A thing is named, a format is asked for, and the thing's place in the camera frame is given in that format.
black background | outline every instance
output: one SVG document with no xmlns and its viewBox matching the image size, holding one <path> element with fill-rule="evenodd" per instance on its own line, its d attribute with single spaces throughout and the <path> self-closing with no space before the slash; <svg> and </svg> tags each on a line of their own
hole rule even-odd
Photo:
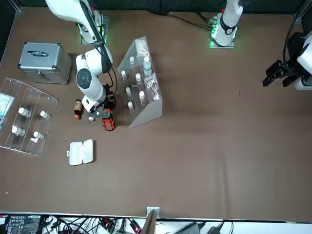
<svg viewBox="0 0 312 234">
<path fill-rule="evenodd" d="M 44 0 L 20 0 L 23 6 L 46 6 Z M 148 10 L 165 14 L 169 11 L 218 12 L 225 6 L 224 0 L 89 0 L 102 10 Z M 294 13 L 303 0 L 245 0 L 244 13 Z"/>
<path fill-rule="evenodd" d="M 7 0 L 0 0 L 0 9 L 1 9 L 0 14 L 0 22 L 1 22 L 0 60 L 1 60 L 14 21 L 15 10 L 8 3 Z"/>
</svg>

plastic vial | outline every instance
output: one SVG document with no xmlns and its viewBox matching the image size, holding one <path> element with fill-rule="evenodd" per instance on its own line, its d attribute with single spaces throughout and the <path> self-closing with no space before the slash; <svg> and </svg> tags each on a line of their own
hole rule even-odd
<svg viewBox="0 0 312 234">
<path fill-rule="evenodd" d="M 34 132 L 34 138 L 43 140 L 44 139 L 44 134 L 41 134 L 39 132 Z"/>
<path fill-rule="evenodd" d="M 133 109 L 134 109 L 133 104 L 132 104 L 131 101 L 128 102 L 128 108 L 129 108 L 130 112 L 132 112 Z"/>
<path fill-rule="evenodd" d="M 25 135 L 25 130 L 13 125 L 12 126 L 12 133 L 14 133 L 17 136 L 22 137 L 23 135 Z"/>
<path fill-rule="evenodd" d="M 140 96 L 140 101 L 141 101 L 142 106 L 145 106 L 145 93 L 144 93 L 144 91 L 140 91 L 139 96 Z"/>
<path fill-rule="evenodd" d="M 129 87 L 126 88 L 126 94 L 127 94 L 128 97 L 131 96 L 131 90 L 130 90 Z"/>
<path fill-rule="evenodd" d="M 48 113 L 46 113 L 45 111 L 41 111 L 40 112 L 40 116 L 45 118 L 45 119 L 50 119 L 51 118 L 51 116 Z"/>
<path fill-rule="evenodd" d="M 137 83 L 137 85 L 141 84 L 141 74 L 140 73 L 136 74 L 136 83 Z"/>
<path fill-rule="evenodd" d="M 130 64 L 132 67 L 134 67 L 136 65 L 135 57 L 133 57 L 133 56 L 130 57 Z"/>
<path fill-rule="evenodd" d="M 26 118 L 29 118 L 31 116 L 31 112 L 25 108 L 22 108 L 22 107 L 19 109 L 19 113 L 22 116 L 25 116 Z"/>
<path fill-rule="evenodd" d="M 146 76 L 149 76 L 152 73 L 152 63 L 150 61 L 150 57 L 144 57 L 143 68 Z"/>
<path fill-rule="evenodd" d="M 127 79 L 127 74 L 125 71 L 121 71 L 121 76 L 124 81 Z"/>
</svg>

label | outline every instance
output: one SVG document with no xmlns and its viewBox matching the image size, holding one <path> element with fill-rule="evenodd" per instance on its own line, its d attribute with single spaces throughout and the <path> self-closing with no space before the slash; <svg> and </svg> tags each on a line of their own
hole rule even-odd
<svg viewBox="0 0 312 234">
<path fill-rule="evenodd" d="M 75 101 L 75 108 L 74 110 L 82 111 L 82 102 L 81 101 Z"/>
</svg>

silver metal case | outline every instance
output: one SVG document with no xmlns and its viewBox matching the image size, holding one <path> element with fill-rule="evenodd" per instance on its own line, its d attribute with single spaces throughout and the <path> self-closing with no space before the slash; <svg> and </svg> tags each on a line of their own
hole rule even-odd
<svg viewBox="0 0 312 234">
<path fill-rule="evenodd" d="M 71 65 L 60 43 L 25 42 L 18 68 L 37 83 L 68 84 Z"/>
</svg>

small bottle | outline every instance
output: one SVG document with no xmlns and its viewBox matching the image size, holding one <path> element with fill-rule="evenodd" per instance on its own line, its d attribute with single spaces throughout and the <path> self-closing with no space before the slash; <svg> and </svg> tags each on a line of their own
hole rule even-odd
<svg viewBox="0 0 312 234">
<path fill-rule="evenodd" d="M 48 113 L 46 113 L 45 111 L 41 111 L 40 112 L 40 116 L 45 118 L 45 119 L 50 119 L 51 118 L 51 116 Z"/>
<path fill-rule="evenodd" d="M 140 85 L 141 84 L 141 74 L 140 73 L 137 73 L 136 74 L 136 83 L 137 83 L 137 85 Z"/>
<path fill-rule="evenodd" d="M 22 137 L 23 135 L 25 135 L 25 130 L 13 125 L 12 126 L 12 133 L 14 133 L 17 136 Z"/>
<path fill-rule="evenodd" d="M 34 138 L 37 138 L 39 140 L 43 140 L 44 139 L 44 134 L 41 134 L 39 132 L 34 132 Z"/>
<path fill-rule="evenodd" d="M 82 115 L 82 102 L 81 102 L 80 99 L 77 99 L 75 101 L 74 113 L 75 113 L 75 116 L 74 116 L 75 119 L 81 119 L 81 115 Z"/>
<path fill-rule="evenodd" d="M 149 76 L 152 73 L 152 63 L 150 61 L 150 57 L 144 57 L 143 68 L 146 76 Z"/>
<path fill-rule="evenodd" d="M 135 57 L 133 57 L 133 56 L 130 57 L 130 64 L 132 67 L 134 67 L 136 65 Z"/>
<path fill-rule="evenodd" d="M 127 79 L 127 74 L 126 74 L 125 71 L 121 71 L 121 76 L 122 76 L 123 81 L 126 81 L 126 79 Z"/>
<path fill-rule="evenodd" d="M 130 112 L 133 113 L 134 107 L 133 107 L 133 104 L 131 101 L 128 102 L 128 108 L 129 108 Z"/>
<path fill-rule="evenodd" d="M 130 90 L 129 87 L 126 88 L 126 94 L 127 94 L 128 97 L 131 96 L 131 90 Z"/>
<path fill-rule="evenodd" d="M 19 113 L 22 116 L 25 116 L 26 118 L 29 118 L 31 116 L 31 112 L 25 108 L 22 108 L 22 107 L 19 109 Z"/>
<path fill-rule="evenodd" d="M 140 91 L 139 96 L 140 96 L 140 101 L 141 101 L 142 106 L 145 106 L 146 103 L 145 103 L 145 93 L 144 93 L 144 91 Z"/>
</svg>

